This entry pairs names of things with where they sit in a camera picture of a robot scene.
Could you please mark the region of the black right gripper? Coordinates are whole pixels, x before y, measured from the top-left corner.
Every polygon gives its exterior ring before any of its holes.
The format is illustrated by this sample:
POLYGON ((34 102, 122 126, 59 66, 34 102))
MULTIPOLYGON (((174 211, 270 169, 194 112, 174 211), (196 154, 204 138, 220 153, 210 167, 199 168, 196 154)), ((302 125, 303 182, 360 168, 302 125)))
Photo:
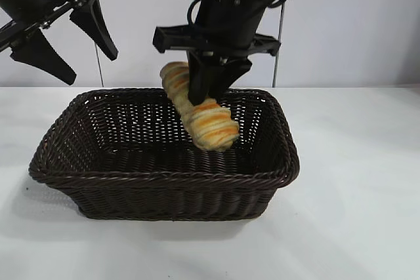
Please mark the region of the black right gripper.
MULTIPOLYGON (((257 33, 266 9, 279 7, 282 0, 193 0, 188 7, 187 24, 155 29, 153 46, 167 50, 199 51, 222 58, 243 58, 227 62, 213 82, 213 98, 218 98, 252 66, 249 55, 276 55, 280 42, 257 33)), ((188 53, 188 99, 199 105, 212 82, 212 58, 188 53)))

